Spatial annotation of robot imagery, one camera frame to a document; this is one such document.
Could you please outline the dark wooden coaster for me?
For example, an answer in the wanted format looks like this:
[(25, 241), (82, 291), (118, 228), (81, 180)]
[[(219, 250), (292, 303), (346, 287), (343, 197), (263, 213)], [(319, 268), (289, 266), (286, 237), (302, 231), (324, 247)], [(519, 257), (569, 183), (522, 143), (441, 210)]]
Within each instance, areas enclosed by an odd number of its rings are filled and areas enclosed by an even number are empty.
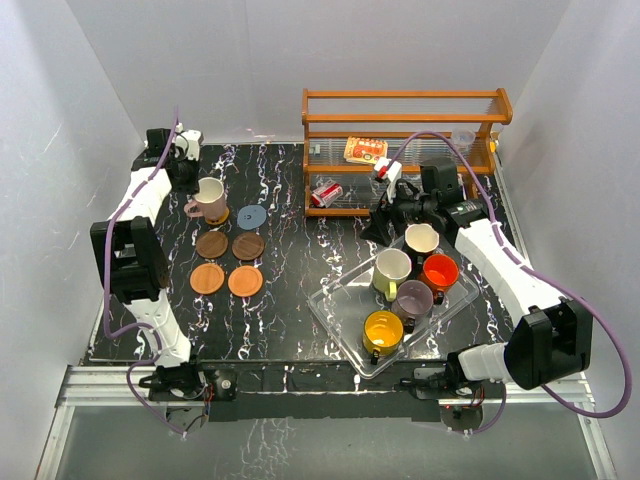
[(252, 261), (262, 255), (265, 249), (264, 239), (255, 232), (238, 235), (232, 243), (232, 253), (241, 261)]
[(228, 237), (220, 231), (208, 231), (200, 235), (195, 244), (196, 252), (204, 259), (220, 258), (229, 245)]

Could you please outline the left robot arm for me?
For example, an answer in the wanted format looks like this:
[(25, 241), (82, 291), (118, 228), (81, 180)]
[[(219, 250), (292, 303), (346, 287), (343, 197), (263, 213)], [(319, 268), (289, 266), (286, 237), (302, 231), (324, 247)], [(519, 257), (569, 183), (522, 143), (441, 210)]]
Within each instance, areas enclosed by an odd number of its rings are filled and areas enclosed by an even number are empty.
[(155, 224), (170, 193), (198, 192), (204, 136), (181, 124), (149, 129), (146, 136), (122, 200), (109, 219), (92, 224), (90, 238), (104, 287), (104, 311), (116, 297), (143, 328), (154, 364), (174, 368), (189, 361), (191, 344), (169, 303), (168, 258)]

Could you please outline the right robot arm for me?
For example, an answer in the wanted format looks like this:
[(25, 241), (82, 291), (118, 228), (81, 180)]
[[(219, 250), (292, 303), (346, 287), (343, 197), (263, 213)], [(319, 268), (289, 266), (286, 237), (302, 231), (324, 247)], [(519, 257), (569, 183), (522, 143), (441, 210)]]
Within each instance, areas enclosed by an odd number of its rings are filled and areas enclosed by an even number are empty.
[(373, 178), (385, 191), (370, 212), (363, 239), (387, 246), (389, 233), (407, 236), (430, 224), (481, 273), (506, 307), (513, 333), (506, 343), (482, 344), (448, 355), (437, 379), (466, 397), (481, 382), (514, 382), (524, 390), (586, 370), (591, 360), (593, 317), (578, 301), (526, 273), (529, 264), (490, 219), (485, 202), (465, 199), (455, 164), (438, 159), (420, 169), (422, 186), (402, 177), (402, 165), (379, 157)]

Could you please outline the light wooden coaster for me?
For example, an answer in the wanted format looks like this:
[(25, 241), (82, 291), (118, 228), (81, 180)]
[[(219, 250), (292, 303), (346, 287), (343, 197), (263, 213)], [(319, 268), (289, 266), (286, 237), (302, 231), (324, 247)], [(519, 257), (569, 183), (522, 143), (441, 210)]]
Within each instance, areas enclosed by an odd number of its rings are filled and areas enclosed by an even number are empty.
[(238, 297), (251, 297), (259, 292), (264, 279), (260, 270), (253, 266), (240, 266), (229, 276), (228, 287)]
[(219, 265), (204, 263), (192, 271), (190, 286), (200, 295), (211, 295), (223, 286), (224, 280), (225, 273)]

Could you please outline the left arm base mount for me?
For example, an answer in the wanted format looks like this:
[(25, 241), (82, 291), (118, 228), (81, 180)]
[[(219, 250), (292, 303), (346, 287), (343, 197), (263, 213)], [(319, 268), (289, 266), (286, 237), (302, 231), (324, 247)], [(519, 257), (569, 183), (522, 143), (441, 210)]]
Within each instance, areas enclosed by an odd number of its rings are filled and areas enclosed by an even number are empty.
[(171, 429), (185, 438), (193, 426), (209, 419), (215, 401), (229, 402), (237, 397), (238, 376), (230, 369), (205, 367), (197, 361), (184, 362), (175, 367), (158, 366), (150, 375), (142, 377), (137, 386), (146, 390), (152, 401), (201, 402), (203, 409), (185, 426)]

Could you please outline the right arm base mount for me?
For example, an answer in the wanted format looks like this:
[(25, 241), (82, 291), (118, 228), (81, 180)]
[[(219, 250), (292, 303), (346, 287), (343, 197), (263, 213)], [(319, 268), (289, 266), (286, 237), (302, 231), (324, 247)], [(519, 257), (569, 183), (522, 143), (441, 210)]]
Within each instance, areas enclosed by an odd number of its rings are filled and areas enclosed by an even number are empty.
[(458, 398), (467, 400), (464, 404), (445, 404), (441, 408), (441, 422), (448, 434), (457, 433), (468, 439), (474, 434), (487, 431), (501, 418), (506, 406), (506, 386), (502, 383), (501, 403), (494, 417), (483, 424), (482, 403), (485, 388), (482, 381), (465, 380), (461, 373), (446, 367), (430, 374), (428, 368), (416, 368), (408, 378), (401, 378), (398, 390), (406, 390), (418, 400), (438, 400)]

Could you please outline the pink mug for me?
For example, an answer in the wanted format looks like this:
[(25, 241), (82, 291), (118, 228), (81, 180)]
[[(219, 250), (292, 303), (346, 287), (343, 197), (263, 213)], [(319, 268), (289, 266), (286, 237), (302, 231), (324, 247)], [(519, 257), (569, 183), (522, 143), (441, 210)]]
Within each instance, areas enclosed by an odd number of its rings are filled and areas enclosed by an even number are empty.
[(184, 207), (189, 218), (218, 218), (225, 209), (226, 191), (223, 182), (214, 177), (204, 177), (198, 181), (199, 191)]

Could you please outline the pale green mug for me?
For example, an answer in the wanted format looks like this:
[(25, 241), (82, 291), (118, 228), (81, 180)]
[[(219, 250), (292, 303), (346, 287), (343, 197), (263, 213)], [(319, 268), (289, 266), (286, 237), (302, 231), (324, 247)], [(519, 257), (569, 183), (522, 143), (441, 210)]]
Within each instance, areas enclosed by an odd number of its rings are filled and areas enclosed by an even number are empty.
[(388, 302), (396, 299), (399, 286), (412, 271), (410, 257), (402, 250), (387, 248), (375, 259), (372, 284)]

